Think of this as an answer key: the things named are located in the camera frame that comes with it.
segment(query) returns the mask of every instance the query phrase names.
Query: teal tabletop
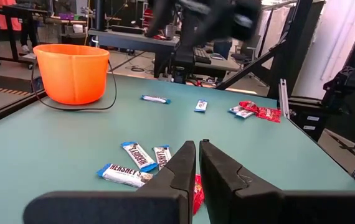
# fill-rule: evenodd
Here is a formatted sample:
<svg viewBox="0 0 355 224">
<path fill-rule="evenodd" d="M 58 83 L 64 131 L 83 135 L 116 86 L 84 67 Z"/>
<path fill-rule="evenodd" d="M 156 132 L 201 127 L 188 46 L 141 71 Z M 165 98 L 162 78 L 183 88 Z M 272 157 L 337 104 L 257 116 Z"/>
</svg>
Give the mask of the teal tabletop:
<svg viewBox="0 0 355 224">
<path fill-rule="evenodd" d="M 186 140 L 194 140 L 198 150 L 206 138 L 281 189 L 355 190 L 355 181 L 289 120 L 244 120 L 227 112 L 242 100 L 270 108 L 275 100 L 157 80 L 116 81 L 118 97 L 108 111 L 64 112 L 35 102 L 0 120 L 0 223 L 22 223 L 27 203 L 54 190 L 136 190 L 95 173 L 110 162 L 137 169 L 120 146 L 124 141 L 138 141 L 155 160 L 152 147 L 169 144 L 174 154 Z M 106 106 L 113 97 L 108 77 L 105 95 L 93 106 Z M 209 102 L 205 113 L 194 112 L 199 99 Z M 193 223 L 209 223 L 204 205 Z"/>
</svg>

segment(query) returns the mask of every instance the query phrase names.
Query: white candy wrapper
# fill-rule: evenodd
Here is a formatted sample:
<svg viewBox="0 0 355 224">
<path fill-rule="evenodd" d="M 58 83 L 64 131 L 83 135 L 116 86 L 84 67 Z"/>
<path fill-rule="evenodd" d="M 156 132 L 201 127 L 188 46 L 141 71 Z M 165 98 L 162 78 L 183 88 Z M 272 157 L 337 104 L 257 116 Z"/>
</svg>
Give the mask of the white candy wrapper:
<svg viewBox="0 0 355 224">
<path fill-rule="evenodd" d="M 230 108 L 229 109 L 229 112 L 233 113 L 233 114 L 237 114 L 238 112 L 244 110 L 244 108 L 242 108 L 242 106 L 238 105 L 238 106 L 235 106 L 233 108 Z"/>
<path fill-rule="evenodd" d="M 137 142 L 124 142 L 121 146 L 133 159 L 140 171 L 148 172 L 157 166 L 157 163 Z"/>
<path fill-rule="evenodd" d="M 134 169 L 107 164 L 97 171 L 97 175 L 106 180 L 119 184 L 126 184 L 132 187 L 141 187 L 153 178 L 152 174 L 140 172 Z"/>
<path fill-rule="evenodd" d="M 159 96 L 148 96 L 148 95 L 142 95 L 141 96 L 142 100 L 148 100 L 152 102 L 157 102 L 157 103 L 165 103 L 165 104 L 170 104 L 171 100 Z"/>
<path fill-rule="evenodd" d="M 199 100 L 194 111 L 205 112 L 207 106 L 208 106 L 208 102 L 206 100 Z"/>
<path fill-rule="evenodd" d="M 240 116 L 240 117 L 242 117 L 242 118 L 248 118 L 248 117 L 250 117 L 250 116 L 252 116 L 252 115 L 254 115 L 254 114 L 255 114 L 255 113 L 252 112 L 252 111 L 242 110 L 242 111 L 236 113 L 235 115 L 236 115 L 236 116 Z"/>
<path fill-rule="evenodd" d="M 155 156 L 157 158 L 158 169 L 162 169 L 168 161 L 172 158 L 169 151 L 169 145 L 154 147 Z"/>
</svg>

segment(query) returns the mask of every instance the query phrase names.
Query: black cable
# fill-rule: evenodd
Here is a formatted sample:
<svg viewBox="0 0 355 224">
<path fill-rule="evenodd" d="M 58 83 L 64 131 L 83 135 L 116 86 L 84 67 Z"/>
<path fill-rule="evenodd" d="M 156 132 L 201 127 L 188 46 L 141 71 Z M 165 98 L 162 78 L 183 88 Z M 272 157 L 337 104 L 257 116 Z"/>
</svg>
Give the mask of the black cable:
<svg viewBox="0 0 355 224">
<path fill-rule="evenodd" d="M 36 98 L 45 106 L 48 106 L 49 108 L 55 109 L 55 110 L 61 110 L 61 111 L 84 111 L 84 110 L 108 110 L 110 109 L 112 106 L 114 106 L 115 102 L 116 102 L 116 94 L 117 94 L 117 90 L 116 90 L 116 80 L 115 80 L 115 75 L 114 75 L 114 71 L 113 68 L 111 66 L 110 61 L 108 61 L 108 64 L 111 67 L 111 74 L 113 75 L 113 79 L 114 79 L 114 86 L 115 86 L 115 96 L 114 96 L 114 101 L 110 106 L 107 106 L 106 108 L 76 108 L 76 109 L 71 109 L 71 108 L 58 108 L 56 106 L 51 106 L 48 105 L 47 103 L 44 103 L 42 101 L 42 99 L 38 96 L 38 93 L 36 92 L 36 88 L 34 87 L 34 72 L 35 72 L 35 68 L 36 68 L 36 64 L 37 64 L 37 60 L 35 60 L 34 62 L 34 66 L 32 68 L 32 72 L 31 72 L 31 87 L 32 87 L 32 91 L 34 91 Z"/>
<path fill-rule="evenodd" d="M 145 72 L 146 74 L 151 74 L 150 72 L 152 72 L 150 69 L 146 69 L 146 68 L 148 68 L 148 67 L 150 67 L 151 65 L 148 65 L 148 66 L 146 66 L 145 68 L 142 68 L 142 67 L 140 67 L 139 65 L 134 65 L 132 62 L 130 62 L 130 61 L 128 61 L 129 62 L 129 64 L 131 64 L 131 66 L 127 66 L 127 67 L 125 67 L 126 69 L 130 69 L 132 72 Z"/>
<path fill-rule="evenodd" d="M 107 19 L 107 22 L 108 21 L 112 21 L 112 19 L 114 19 L 114 17 L 125 7 L 125 5 L 128 3 L 128 0 L 126 0 L 122 6 L 109 18 Z"/>
</svg>

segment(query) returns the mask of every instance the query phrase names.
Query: red candy wrapper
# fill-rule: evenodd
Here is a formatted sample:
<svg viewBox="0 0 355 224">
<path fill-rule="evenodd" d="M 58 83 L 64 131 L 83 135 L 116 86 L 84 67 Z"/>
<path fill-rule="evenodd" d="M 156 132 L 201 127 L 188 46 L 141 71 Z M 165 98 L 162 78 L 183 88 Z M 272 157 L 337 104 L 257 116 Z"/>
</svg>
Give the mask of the red candy wrapper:
<svg viewBox="0 0 355 224">
<path fill-rule="evenodd" d="M 196 174 L 196 181 L 194 184 L 194 201 L 193 201 L 193 215 L 200 209 L 202 202 L 204 201 L 204 191 L 202 190 L 201 175 Z"/>
<path fill-rule="evenodd" d="M 246 109 L 247 111 L 254 112 L 255 114 L 257 114 L 259 112 L 258 106 L 254 102 L 252 102 L 250 100 L 241 101 L 240 102 L 240 106 L 242 108 Z"/>
<path fill-rule="evenodd" d="M 270 108 L 259 108 L 259 113 L 257 114 L 257 117 L 279 123 L 281 114 L 282 112 L 280 110 Z"/>
</svg>

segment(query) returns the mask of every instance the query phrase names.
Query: candy bar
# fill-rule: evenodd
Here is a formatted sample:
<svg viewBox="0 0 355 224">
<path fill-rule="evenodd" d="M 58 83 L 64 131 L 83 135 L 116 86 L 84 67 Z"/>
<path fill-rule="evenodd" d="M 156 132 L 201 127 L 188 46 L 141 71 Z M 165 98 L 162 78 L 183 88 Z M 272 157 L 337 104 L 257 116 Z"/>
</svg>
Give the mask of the candy bar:
<svg viewBox="0 0 355 224">
<path fill-rule="evenodd" d="M 207 109 L 207 105 L 208 105 L 207 101 L 199 100 L 198 103 L 197 103 L 196 108 L 194 109 L 194 111 L 205 112 L 205 110 Z"/>
<path fill-rule="evenodd" d="M 158 169 L 161 170 L 172 158 L 169 145 L 154 147 L 153 149 L 157 158 Z"/>
<path fill-rule="evenodd" d="M 282 112 L 280 110 L 270 108 L 259 108 L 259 113 L 257 114 L 257 117 L 279 123 L 281 114 Z"/>
<path fill-rule="evenodd" d="M 238 112 L 244 110 L 244 108 L 242 108 L 242 106 L 235 106 L 233 108 L 229 109 L 229 112 L 233 113 L 233 114 L 237 114 Z"/>
<path fill-rule="evenodd" d="M 236 116 L 240 116 L 242 118 L 248 118 L 249 116 L 252 116 L 254 114 L 255 114 L 254 112 L 247 111 L 247 110 L 242 110 L 242 111 L 236 113 L 235 115 Z"/>
<path fill-rule="evenodd" d="M 139 172 L 134 169 L 118 166 L 115 164 L 107 164 L 102 169 L 97 171 L 97 175 L 106 180 L 110 180 L 119 184 L 126 184 L 132 187 L 141 187 L 147 183 L 152 174 Z"/>
<path fill-rule="evenodd" d="M 258 106 L 254 102 L 249 101 L 249 100 L 240 102 L 240 106 L 242 106 L 242 108 L 249 110 L 251 112 L 254 112 L 254 113 L 259 112 Z"/>
<path fill-rule="evenodd" d="M 133 159 L 140 171 L 148 172 L 157 166 L 157 163 L 137 142 L 124 142 L 121 146 Z"/>
<path fill-rule="evenodd" d="M 193 198 L 193 214 L 195 215 L 200 209 L 202 202 L 204 201 L 204 191 L 202 189 L 201 176 L 196 174 L 195 184 L 194 184 L 194 198 Z"/>
<path fill-rule="evenodd" d="M 141 99 L 142 100 L 152 101 L 152 102 L 157 102 L 157 103 L 166 103 L 166 104 L 170 104 L 171 103 L 171 100 L 169 100 L 167 98 L 159 97 L 159 96 L 142 95 Z"/>
</svg>

